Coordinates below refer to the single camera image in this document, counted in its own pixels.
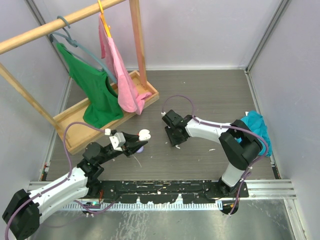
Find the white round charging case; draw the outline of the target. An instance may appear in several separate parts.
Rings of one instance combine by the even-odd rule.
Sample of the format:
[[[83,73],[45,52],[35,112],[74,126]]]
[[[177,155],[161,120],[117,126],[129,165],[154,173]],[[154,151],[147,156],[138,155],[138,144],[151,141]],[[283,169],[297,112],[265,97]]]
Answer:
[[[148,141],[151,138],[150,131],[148,129],[142,129],[138,133],[139,141]]]

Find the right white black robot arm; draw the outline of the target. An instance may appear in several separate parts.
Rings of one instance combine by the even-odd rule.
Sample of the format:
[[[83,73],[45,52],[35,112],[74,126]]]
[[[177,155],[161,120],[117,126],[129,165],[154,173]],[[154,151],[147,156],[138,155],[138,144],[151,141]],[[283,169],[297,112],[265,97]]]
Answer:
[[[161,113],[166,124],[165,132],[170,144],[175,147],[189,138],[201,138],[222,146],[229,164],[219,179],[219,191],[225,197],[231,197],[249,165],[263,150],[259,136],[241,120],[233,123],[205,121],[193,115],[180,116],[172,109]]]

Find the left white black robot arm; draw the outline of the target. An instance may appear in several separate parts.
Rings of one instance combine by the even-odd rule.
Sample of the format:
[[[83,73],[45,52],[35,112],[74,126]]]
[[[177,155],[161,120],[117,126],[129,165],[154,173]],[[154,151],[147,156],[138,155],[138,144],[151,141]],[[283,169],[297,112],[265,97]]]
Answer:
[[[8,239],[12,233],[17,240],[25,240],[68,203],[86,196],[97,197],[102,188],[98,179],[104,171],[102,164],[122,154],[127,157],[135,154],[150,138],[147,129],[142,129],[137,135],[112,130],[109,145],[89,143],[83,159],[67,174],[30,192],[24,189],[17,191],[2,215],[6,223],[4,238]]]

